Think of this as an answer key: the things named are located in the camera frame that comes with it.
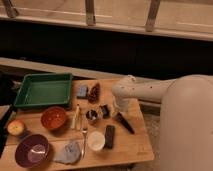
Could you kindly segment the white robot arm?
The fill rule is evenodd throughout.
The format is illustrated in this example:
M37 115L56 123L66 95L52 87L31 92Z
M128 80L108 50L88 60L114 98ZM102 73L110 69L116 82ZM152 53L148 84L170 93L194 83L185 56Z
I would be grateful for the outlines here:
M112 93L120 111L131 98L161 105L160 171L213 171L213 76L139 83L128 75Z

